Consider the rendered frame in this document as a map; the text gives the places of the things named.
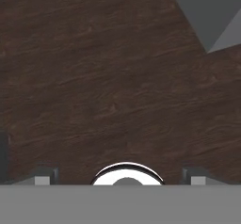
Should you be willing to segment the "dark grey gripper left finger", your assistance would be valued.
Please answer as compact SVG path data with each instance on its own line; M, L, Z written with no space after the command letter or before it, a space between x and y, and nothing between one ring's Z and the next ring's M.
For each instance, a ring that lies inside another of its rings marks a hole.
M36 167L28 175L13 182L23 185L53 185L58 184L58 168Z

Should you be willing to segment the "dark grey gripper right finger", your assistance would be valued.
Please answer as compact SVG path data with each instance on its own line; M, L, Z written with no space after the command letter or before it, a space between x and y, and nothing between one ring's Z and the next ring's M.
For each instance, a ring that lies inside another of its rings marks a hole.
M194 167L184 167L182 169L181 183L189 185L227 184L227 182L224 182L210 174L206 169Z

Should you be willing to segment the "dark grey panel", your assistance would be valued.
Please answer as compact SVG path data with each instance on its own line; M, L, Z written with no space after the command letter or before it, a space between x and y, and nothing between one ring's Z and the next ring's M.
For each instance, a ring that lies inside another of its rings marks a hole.
M8 135L0 131L0 183L8 177Z

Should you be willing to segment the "white round disc, black rim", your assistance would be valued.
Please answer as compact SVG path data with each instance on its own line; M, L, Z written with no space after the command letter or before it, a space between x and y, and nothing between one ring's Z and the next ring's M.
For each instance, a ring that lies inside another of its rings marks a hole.
M162 177L151 168L135 162L119 162L102 168L92 185L163 185Z

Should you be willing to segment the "grey cupboard run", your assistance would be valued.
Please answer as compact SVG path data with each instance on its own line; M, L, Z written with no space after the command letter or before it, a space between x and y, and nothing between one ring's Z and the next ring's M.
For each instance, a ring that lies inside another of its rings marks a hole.
M176 0L207 53L241 44L241 0Z

